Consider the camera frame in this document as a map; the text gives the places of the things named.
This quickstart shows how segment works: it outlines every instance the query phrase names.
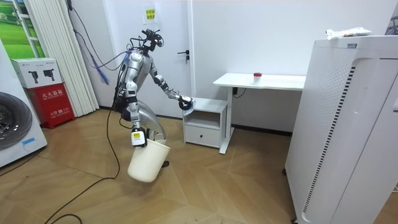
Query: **yellow sign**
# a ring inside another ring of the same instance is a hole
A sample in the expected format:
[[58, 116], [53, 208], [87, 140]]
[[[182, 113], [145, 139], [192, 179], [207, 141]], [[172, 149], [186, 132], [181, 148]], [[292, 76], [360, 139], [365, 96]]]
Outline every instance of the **yellow sign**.
[[147, 20], [154, 20], [155, 19], [155, 9], [147, 9]]

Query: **white curtain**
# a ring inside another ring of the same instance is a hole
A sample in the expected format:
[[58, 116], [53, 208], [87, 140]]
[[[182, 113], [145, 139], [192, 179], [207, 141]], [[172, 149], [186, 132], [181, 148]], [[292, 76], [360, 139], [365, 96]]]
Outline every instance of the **white curtain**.
[[57, 60], [75, 116], [98, 109], [65, 0], [24, 2], [45, 56]]

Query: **fire extinguisher box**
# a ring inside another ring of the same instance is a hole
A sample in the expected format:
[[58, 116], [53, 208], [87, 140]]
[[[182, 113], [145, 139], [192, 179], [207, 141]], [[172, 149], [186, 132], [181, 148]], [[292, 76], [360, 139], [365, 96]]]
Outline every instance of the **fire extinguisher box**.
[[28, 88], [27, 92], [41, 127], [53, 129], [58, 124], [75, 119], [63, 83]]

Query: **white appliance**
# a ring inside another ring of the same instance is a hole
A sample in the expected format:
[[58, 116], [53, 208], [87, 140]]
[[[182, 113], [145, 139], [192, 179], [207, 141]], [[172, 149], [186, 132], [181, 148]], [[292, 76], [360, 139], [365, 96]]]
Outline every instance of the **white appliance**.
[[0, 40], [0, 167], [47, 145]]
[[398, 182], [398, 37], [317, 40], [285, 168], [296, 223], [371, 224]]

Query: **desk leg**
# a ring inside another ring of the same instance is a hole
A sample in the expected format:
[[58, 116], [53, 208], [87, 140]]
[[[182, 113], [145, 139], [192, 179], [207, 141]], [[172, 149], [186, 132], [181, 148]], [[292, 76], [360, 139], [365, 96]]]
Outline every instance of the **desk leg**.
[[232, 117], [232, 88], [228, 87], [228, 105], [226, 109], [226, 138], [230, 138], [231, 132], [231, 117]]
[[231, 127], [232, 118], [232, 87], [228, 87], [228, 104], [226, 108], [226, 131], [225, 140], [220, 147], [220, 154], [225, 154], [228, 148], [229, 140], [231, 140], [234, 128]]

